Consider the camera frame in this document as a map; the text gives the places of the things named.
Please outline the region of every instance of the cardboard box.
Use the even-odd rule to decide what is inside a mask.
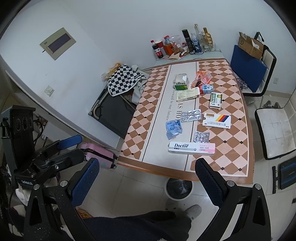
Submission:
[[[221,93],[211,93],[211,98],[210,98],[210,108],[215,108],[215,109],[221,109],[222,106],[222,94]]]
[[[263,54],[263,46],[264,45],[259,41],[239,32],[239,47],[252,57],[261,60]]]
[[[203,126],[230,129],[230,125],[231,125],[230,115],[204,113],[204,118],[205,119],[202,121]]]

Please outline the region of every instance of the wall socket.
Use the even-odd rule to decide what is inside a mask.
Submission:
[[[52,95],[52,93],[54,92],[54,89],[48,85],[44,91],[45,94],[47,94],[49,97]]]

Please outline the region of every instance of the white wall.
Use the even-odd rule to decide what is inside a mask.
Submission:
[[[61,27],[77,42],[53,60],[39,44]],[[49,113],[95,141],[117,146],[119,136],[88,115],[111,61],[58,0],[22,10],[0,40],[0,55],[2,68]],[[50,97],[44,93],[48,85],[54,89]]]
[[[83,29],[102,47],[112,62],[141,68],[155,63],[151,39],[194,31],[206,26],[228,61],[239,31],[254,36],[260,31],[277,57],[269,90],[292,93],[296,86],[296,44],[271,7],[263,0],[62,0]]]

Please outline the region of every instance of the plastic bottle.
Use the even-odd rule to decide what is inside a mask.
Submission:
[[[203,54],[202,48],[195,33],[191,33],[191,41],[196,55]]]
[[[194,54],[195,51],[194,51],[194,47],[192,45],[192,42],[191,42],[191,39],[190,39],[188,30],[187,29],[183,29],[182,30],[182,33],[184,35],[184,38],[185,38],[185,41],[187,43],[187,46],[188,46],[188,49],[189,49],[190,54]]]
[[[154,52],[156,53],[157,57],[163,58],[163,54],[158,45],[154,42],[154,40],[151,40],[150,42],[152,43],[152,48],[154,49]]]

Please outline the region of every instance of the glass bottle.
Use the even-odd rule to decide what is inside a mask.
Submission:
[[[200,45],[202,45],[202,33],[201,33],[201,31],[200,31],[200,29],[199,29],[197,23],[194,24],[194,29],[195,29],[196,37],[197,37],[197,39],[198,39]]]
[[[213,48],[213,39],[212,39],[212,36],[208,33],[207,28],[204,28],[204,32],[205,32],[206,38],[208,39],[209,46],[212,49]]]
[[[204,31],[202,31],[202,41],[203,41],[204,51],[211,52],[211,47],[209,45],[209,41],[208,41]]]

